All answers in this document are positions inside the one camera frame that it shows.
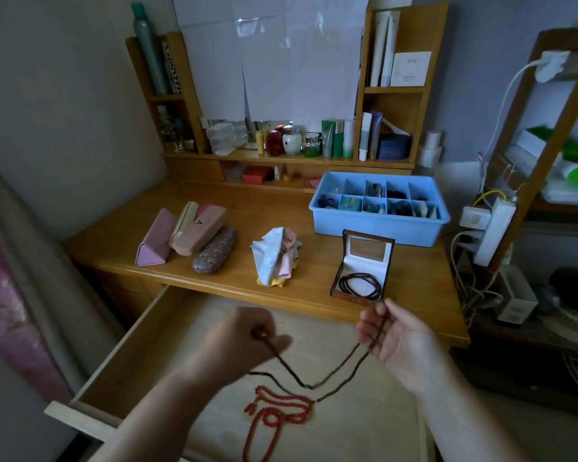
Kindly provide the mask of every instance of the gray wall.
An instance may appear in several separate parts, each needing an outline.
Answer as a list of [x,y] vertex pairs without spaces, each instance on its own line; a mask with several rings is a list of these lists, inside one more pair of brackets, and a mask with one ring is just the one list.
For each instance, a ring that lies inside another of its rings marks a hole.
[[578,24],[578,0],[451,1],[425,125],[445,131],[443,161],[474,161],[538,33]]
[[[0,0],[0,175],[59,238],[165,172],[124,45],[130,1]],[[149,11],[177,26],[171,0]]]

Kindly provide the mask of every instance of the white lotion tube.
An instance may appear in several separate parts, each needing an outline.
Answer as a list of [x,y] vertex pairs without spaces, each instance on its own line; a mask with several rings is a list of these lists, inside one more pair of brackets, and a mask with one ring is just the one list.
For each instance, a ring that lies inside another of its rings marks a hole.
[[343,138],[343,157],[353,157],[353,120],[345,120],[345,137]]
[[372,120],[372,115],[368,112],[364,112],[362,115],[362,131],[360,133],[359,158],[361,161],[365,161],[366,155],[368,155],[368,140],[370,137],[370,121],[371,120]]

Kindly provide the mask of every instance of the hand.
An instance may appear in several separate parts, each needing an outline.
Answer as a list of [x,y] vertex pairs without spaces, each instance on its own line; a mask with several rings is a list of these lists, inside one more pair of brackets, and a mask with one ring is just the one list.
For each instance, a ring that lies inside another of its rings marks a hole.
[[424,395],[427,380],[447,363],[447,357],[432,330],[413,313],[389,298],[374,310],[364,310],[357,323],[357,340],[369,346],[377,336],[382,317],[383,330],[372,349],[390,373],[417,397]]
[[265,333],[279,353],[292,342],[291,336],[276,335],[276,324],[264,308],[239,307],[227,313],[204,337],[186,362],[195,379],[219,389],[237,381],[274,355],[253,331]]

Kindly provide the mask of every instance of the open drawer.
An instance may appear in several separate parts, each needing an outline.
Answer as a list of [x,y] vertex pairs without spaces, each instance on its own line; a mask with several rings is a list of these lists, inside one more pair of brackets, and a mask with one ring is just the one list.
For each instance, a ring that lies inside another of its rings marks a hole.
[[[244,305],[218,295],[165,287],[71,403],[53,402],[45,413],[107,441],[154,384],[197,347],[220,316],[238,304]],[[294,338],[284,357],[305,382],[319,381],[355,343],[355,327],[350,324],[282,310],[273,313],[278,331]],[[348,376],[363,350],[315,391],[300,389],[277,360],[259,369],[277,376],[293,392],[317,398]],[[254,389],[260,384],[278,391],[262,376],[246,376],[220,391],[193,425],[184,457],[241,460],[251,424],[243,409],[254,400]],[[262,424],[257,427],[252,460],[261,459],[273,431]],[[272,456],[276,461],[389,458],[434,460],[434,444],[413,396],[374,358],[366,359],[338,394],[315,404],[306,424],[285,424]]]

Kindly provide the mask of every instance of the paper sheet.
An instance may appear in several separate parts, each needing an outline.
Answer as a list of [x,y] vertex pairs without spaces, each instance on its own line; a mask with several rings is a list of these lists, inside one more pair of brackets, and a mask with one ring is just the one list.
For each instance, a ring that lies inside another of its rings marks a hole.
[[368,0],[285,0],[292,55],[293,123],[321,132],[321,120],[354,116]]
[[203,115],[244,120],[244,76],[235,22],[185,26],[182,33]]
[[290,119],[292,68],[285,16],[237,22],[236,25],[250,119]]
[[291,31],[292,54],[308,51],[299,61],[292,59],[294,124],[321,132],[323,119],[353,118],[361,32],[361,28]]
[[353,118],[368,0],[174,0],[207,118]]

